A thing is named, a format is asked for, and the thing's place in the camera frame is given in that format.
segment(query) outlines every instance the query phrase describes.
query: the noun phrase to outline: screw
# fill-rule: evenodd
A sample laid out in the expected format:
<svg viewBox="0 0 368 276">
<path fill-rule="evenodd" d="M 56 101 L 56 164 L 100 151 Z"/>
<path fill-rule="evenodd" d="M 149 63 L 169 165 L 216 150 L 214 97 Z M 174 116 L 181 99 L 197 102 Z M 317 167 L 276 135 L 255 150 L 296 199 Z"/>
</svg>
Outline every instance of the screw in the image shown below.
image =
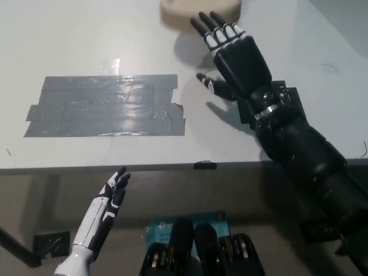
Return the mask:
<svg viewBox="0 0 368 276">
<path fill-rule="evenodd" d="M 263 100 L 264 100 L 264 101 L 268 101 L 268 100 L 272 99 L 272 97 L 273 97 L 273 95 L 272 95 L 272 93 L 271 93 L 271 92 L 266 92 L 266 93 L 264 93 L 264 95 L 263 95 Z"/>
</svg>

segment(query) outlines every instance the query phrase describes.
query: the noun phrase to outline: white robotic hand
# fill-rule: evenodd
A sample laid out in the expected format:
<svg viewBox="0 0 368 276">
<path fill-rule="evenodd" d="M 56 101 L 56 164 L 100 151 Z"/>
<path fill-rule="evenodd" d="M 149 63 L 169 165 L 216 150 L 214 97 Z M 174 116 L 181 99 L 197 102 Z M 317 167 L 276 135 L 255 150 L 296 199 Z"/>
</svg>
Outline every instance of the white robotic hand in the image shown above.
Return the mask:
<svg viewBox="0 0 368 276">
<path fill-rule="evenodd" d="M 93 199 L 76 233 L 69 257 L 61 263 L 54 276 L 89 276 L 89 267 L 98 256 L 124 199 L 130 174 L 123 167 L 107 181 Z"/>
</svg>

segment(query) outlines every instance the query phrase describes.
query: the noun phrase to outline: duct tape strip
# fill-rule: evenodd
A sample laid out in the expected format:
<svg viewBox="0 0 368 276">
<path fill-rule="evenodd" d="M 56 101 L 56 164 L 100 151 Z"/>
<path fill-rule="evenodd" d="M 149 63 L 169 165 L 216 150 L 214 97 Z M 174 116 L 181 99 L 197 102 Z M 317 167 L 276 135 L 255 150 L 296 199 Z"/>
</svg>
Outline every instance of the duct tape strip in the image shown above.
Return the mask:
<svg viewBox="0 0 368 276">
<path fill-rule="evenodd" d="M 183 136 L 185 119 L 30 122 L 24 137 Z"/>
<path fill-rule="evenodd" d="M 67 103 L 86 104 L 125 104 L 150 103 L 169 104 L 173 96 L 172 89 L 159 90 L 43 90 L 39 105 L 64 105 Z"/>
<path fill-rule="evenodd" d="M 42 90 L 121 89 L 126 83 L 153 85 L 155 89 L 177 89 L 177 75 L 47 76 Z"/>
<path fill-rule="evenodd" d="M 176 75 L 48 76 L 25 137 L 182 136 L 177 87 Z"/>
<path fill-rule="evenodd" d="M 69 103 L 62 106 L 32 105 L 27 121 L 65 121 L 65 120 L 127 120 L 183 118 L 183 107 L 174 103 L 153 105 L 151 103 L 90 104 Z"/>
</svg>

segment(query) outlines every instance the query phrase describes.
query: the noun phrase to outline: beige foam block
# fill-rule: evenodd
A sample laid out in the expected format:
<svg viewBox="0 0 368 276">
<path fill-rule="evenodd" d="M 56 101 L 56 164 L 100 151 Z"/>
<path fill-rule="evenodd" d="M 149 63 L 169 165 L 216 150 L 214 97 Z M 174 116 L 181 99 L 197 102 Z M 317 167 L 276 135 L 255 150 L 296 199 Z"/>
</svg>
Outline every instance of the beige foam block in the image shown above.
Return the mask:
<svg viewBox="0 0 368 276">
<path fill-rule="evenodd" d="M 241 0 L 161 0 L 161 21 L 169 28 L 195 33 L 190 19 L 198 18 L 199 12 L 214 11 L 233 23 L 240 17 L 240 5 Z"/>
</svg>

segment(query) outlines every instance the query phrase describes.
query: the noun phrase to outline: robotic hand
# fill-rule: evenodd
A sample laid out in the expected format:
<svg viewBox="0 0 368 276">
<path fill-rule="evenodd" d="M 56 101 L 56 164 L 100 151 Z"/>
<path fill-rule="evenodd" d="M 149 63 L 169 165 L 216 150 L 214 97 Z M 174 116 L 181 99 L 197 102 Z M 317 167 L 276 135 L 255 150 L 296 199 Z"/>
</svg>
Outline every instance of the robotic hand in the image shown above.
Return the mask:
<svg viewBox="0 0 368 276">
<path fill-rule="evenodd" d="M 55 276 L 89 276 L 93 263 L 107 238 L 125 195 L 130 174 L 123 167 L 106 182 L 88 208 L 76 233 L 71 254 L 60 264 Z"/>
<path fill-rule="evenodd" d="M 285 170 L 304 196 L 315 200 L 344 236 L 345 250 L 368 275 L 368 192 L 348 172 L 345 158 L 312 128 L 299 108 L 271 86 L 270 70 L 254 39 L 215 12 L 199 14 L 192 26 L 204 38 L 225 81 L 197 78 L 215 95 L 243 101 L 255 119 L 264 151 Z"/>
</svg>

